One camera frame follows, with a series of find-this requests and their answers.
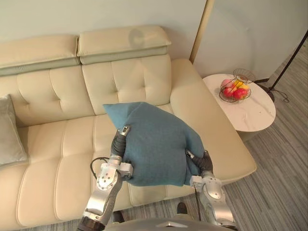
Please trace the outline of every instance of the wire basket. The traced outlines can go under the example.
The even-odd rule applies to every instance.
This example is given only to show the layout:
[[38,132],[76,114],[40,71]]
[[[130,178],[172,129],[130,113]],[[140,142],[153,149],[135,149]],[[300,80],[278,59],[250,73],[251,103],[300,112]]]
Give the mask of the wire basket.
[[222,81],[219,92],[220,98],[230,103],[247,99],[251,95],[248,84],[254,82],[255,79],[254,74],[250,71],[235,69],[233,71],[233,79]]

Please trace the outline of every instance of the blue pillow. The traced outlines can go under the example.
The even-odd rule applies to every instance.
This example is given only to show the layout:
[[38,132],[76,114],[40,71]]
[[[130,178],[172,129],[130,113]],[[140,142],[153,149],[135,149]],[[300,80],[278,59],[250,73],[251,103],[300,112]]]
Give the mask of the blue pillow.
[[134,167],[129,183],[182,186],[199,175],[185,149],[203,157],[204,148],[199,135],[181,119],[144,102],[103,106],[117,128],[131,126],[123,158]]

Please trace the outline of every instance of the red apple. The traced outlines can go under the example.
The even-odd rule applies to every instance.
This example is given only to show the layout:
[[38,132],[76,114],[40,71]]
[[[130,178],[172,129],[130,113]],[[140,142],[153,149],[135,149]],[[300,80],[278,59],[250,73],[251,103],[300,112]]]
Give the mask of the red apple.
[[234,93],[234,89],[233,89],[233,88],[225,88],[225,89],[223,90],[223,94],[224,94],[224,96],[227,97],[227,98],[231,98],[232,95],[233,95],[233,93]]
[[221,88],[231,88],[232,87],[232,79],[225,79],[221,82]]
[[233,92],[233,97],[236,99],[236,100],[241,100],[243,98],[245,98],[248,94],[248,91],[246,89],[243,89],[243,88],[239,88],[237,89],[236,91]]

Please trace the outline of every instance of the marble tabletop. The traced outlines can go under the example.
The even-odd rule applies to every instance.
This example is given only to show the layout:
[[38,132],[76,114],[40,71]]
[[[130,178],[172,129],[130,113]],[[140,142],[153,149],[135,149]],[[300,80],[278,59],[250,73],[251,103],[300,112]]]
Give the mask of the marble tabletop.
[[203,79],[216,101],[237,131],[254,132],[269,127],[276,117],[276,108],[271,98],[257,84],[249,84],[249,98],[234,103],[223,101],[220,96],[220,84],[233,75],[216,74]]

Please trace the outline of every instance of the sofa armrest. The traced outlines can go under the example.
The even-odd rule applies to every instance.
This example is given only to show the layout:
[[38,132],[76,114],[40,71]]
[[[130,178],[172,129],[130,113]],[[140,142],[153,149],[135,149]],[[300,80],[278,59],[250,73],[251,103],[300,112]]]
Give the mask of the sofa armrest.
[[215,176],[228,184],[253,173],[254,159],[190,61],[174,60],[171,68],[173,113],[200,135]]

